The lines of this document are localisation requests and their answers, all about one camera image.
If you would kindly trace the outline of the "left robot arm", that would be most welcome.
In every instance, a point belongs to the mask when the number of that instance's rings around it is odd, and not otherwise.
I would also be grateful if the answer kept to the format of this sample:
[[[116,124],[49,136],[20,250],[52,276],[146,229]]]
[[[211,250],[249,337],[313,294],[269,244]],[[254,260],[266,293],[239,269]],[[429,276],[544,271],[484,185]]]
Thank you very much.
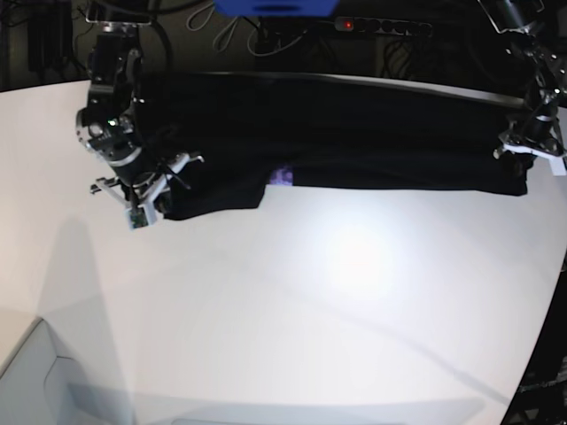
[[[541,1],[480,1],[478,3],[499,35],[510,35],[511,54],[532,68],[532,82],[523,109],[508,116],[493,155],[531,155],[545,159],[555,176],[566,175],[566,147],[560,127],[560,103],[566,98],[566,66],[542,41]]]

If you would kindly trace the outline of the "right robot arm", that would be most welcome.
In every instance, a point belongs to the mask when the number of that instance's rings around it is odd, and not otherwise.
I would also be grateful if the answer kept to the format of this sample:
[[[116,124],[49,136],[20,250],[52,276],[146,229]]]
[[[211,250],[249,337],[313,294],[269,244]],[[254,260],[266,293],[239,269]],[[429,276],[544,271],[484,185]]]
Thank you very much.
[[[198,152],[158,154],[141,135],[136,117],[137,107],[144,104],[140,29],[150,27],[157,33],[170,70],[172,47],[158,18],[192,6],[192,1],[172,7],[162,7],[159,1],[93,1],[88,9],[87,21],[99,25],[101,32],[89,54],[87,103],[76,114],[75,133],[79,143],[114,172],[112,178],[96,179],[91,193],[104,192],[116,200],[133,229],[150,226],[166,213],[170,183],[187,189],[180,172],[203,161]]]

